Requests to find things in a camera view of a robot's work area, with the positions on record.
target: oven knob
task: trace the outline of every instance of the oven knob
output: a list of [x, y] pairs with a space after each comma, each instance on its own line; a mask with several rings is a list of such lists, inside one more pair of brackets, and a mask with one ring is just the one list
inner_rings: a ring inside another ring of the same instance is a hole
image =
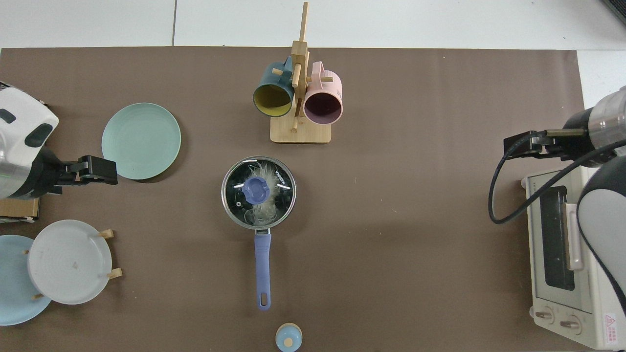
[[552, 313], [552, 309], [550, 309], [550, 307], [543, 307], [541, 311], [535, 312], [534, 316], [540, 319], [544, 319], [545, 321], [548, 322], [548, 324], [554, 323], [554, 314]]
[[580, 320], [575, 315], [570, 315], [567, 319], [567, 321], [562, 321], [560, 323], [561, 326], [576, 332], [576, 335], [580, 335], [580, 333], [582, 333]]

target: black cable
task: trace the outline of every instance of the black cable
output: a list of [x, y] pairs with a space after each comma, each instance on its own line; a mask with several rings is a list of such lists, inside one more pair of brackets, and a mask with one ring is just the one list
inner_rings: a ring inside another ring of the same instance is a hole
[[620, 148], [626, 145], [626, 139], [625, 140], [621, 140], [615, 143], [611, 143], [608, 145], [605, 145], [604, 147], [600, 147], [596, 150], [593, 150], [591, 152], [588, 152], [587, 154], [583, 155], [582, 157], [574, 160], [573, 163], [571, 163], [570, 165], [568, 165], [566, 168], [564, 168], [563, 170], [559, 171], [559, 173], [557, 173], [556, 175], [554, 175], [554, 177], [552, 177], [548, 182], [546, 182], [543, 186], [539, 187], [539, 189], [533, 193], [528, 199], [526, 199], [526, 202], [522, 203], [521, 206], [519, 206], [519, 208], [515, 209], [515, 211], [513, 211], [511, 214], [507, 215], [506, 217], [502, 218], [502, 219], [497, 219], [496, 215], [493, 213], [493, 193], [494, 193], [494, 189], [496, 187], [496, 180], [498, 179], [498, 175], [500, 174], [500, 169], [502, 168], [502, 165], [505, 163], [506, 159], [517, 149], [520, 147], [520, 145], [524, 144], [525, 142], [529, 141], [531, 138], [534, 137], [544, 137], [546, 135], [546, 131], [539, 131], [539, 132], [533, 132], [529, 135], [525, 135], [524, 137], [520, 138], [517, 142], [515, 142], [507, 151], [506, 153], [502, 156], [502, 159], [500, 159], [500, 163], [498, 163], [498, 166], [496, 167], [496, 171], [493, 174], [493, 178], [491, 179], [491, 185], [489, 187], [489, 204], [488, 204], [488, 208], [489, 208], [489, 218], [491, 219], [491, 221], [493, 221], [495, 224], [504, 224], [505, 222], [508, 222], [510, 220], [515, 219], [516, 217], [518, 217], [518, 215], [520, 215], [530, 204], [532, 204], [532, 202], [534, 202], [537, 198], [539, 198], [543, 193], [546, 192], [546, 190], [548, 190], [550, 187], [552, 187], [552, 185], [554, 185], [555, 183], [557, 183], [560, 179], [563, 178], [563, 176], [567, 175], [568, 173], [570, 173], [573, 169], [581, 166], [582, 164], [584, 164], [585, 162], [597, 157], [598, 155], [608, 152], [609, 150], [613, 150], [615, 148]]

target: glass lid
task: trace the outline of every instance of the glass lid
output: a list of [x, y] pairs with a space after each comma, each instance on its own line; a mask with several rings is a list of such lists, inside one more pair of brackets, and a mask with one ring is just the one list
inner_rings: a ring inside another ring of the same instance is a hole
[[268, 229], [283, 221], [294, 206], [294, 176], [274, 158], [245, 158], [226, 174], [222, 203], [226, 213], [239, 225]]

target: light blue plate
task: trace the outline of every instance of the light blue plate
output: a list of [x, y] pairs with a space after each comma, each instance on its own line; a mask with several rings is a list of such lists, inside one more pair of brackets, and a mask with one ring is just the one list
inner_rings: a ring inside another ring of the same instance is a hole
[[128, 105], [118, 111], [102, 133], [102, 155], [117, 172], [132, 180], [162, 173], [180, 150], [180, 127], [172, 114], [152, 103]]
[[28, 275], [28, 255], [33, 240], [16, 235], [0, 236], [0, 326], [15, 325], [41, 313], [50, 298], [33, 299], [39, 292]]

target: white floor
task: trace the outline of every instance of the white floor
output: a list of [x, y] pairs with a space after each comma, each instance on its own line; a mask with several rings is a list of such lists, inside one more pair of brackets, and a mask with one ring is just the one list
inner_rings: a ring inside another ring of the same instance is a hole
[[[585, 106], [626, 85], [601, 0], [310, 0], [310, 47], [578, 50]], [[0, 0], [0, 48], [290, 46], [301, 0]]]

